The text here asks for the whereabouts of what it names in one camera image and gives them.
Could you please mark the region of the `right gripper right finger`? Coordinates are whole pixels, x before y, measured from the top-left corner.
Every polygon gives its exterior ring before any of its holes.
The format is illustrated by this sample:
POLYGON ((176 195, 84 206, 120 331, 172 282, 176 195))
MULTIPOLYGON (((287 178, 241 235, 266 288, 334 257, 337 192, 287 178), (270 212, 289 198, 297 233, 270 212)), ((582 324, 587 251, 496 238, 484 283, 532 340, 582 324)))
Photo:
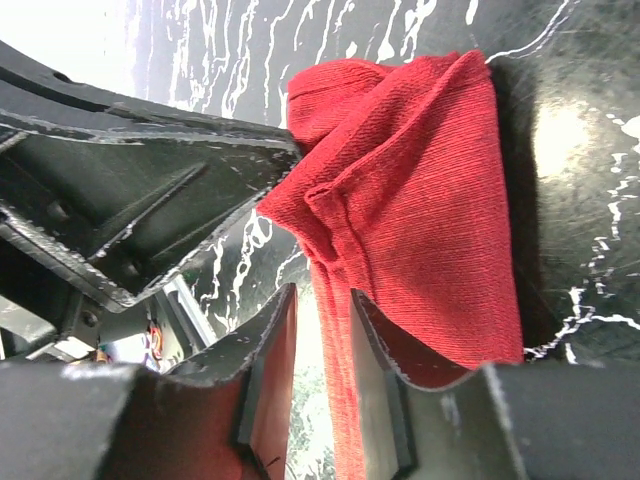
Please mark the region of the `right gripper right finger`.
POLYGON ((635 479, 639 370, 486 364, 468 370, 350 300, 369 479, 635 479))

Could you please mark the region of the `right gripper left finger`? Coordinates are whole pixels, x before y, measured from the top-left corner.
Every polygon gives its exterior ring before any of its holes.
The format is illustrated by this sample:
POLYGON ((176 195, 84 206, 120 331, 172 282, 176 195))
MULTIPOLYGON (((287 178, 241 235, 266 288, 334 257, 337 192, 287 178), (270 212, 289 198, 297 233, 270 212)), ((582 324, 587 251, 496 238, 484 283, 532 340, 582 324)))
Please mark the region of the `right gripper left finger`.
POLYGON ((5 479, 281 479, 297 292, 164 374, 137 364, 1 365, 5 479))

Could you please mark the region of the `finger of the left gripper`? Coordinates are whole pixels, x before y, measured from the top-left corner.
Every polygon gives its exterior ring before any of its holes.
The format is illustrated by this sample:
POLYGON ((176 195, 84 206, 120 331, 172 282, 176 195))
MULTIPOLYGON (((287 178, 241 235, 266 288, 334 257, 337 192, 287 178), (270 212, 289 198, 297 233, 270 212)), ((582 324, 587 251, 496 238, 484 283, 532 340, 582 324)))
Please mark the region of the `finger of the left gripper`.
POLYGON ((115 312, 199 260, 301 158, 285 130, 187 112, 1 124, 2 239, 115 312))
POLYGON ((7 43, 1 44, 3 125, 137 125, 143 102, 72 81, 7 43))

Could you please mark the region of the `dark red cloth napkin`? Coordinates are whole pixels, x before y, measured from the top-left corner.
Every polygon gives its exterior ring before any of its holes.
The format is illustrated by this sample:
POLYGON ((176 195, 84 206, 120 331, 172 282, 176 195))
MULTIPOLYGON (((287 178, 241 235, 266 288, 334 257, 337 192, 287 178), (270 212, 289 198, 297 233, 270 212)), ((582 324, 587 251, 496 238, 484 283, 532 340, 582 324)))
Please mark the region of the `dark red cloth napkin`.
POLYGON ((260 203, 310 262, 336 475, 365 475, 350 299, 474 369, 524 358, 495 90, 483 54, 342 59, 288 85, 303 159, 260 203))

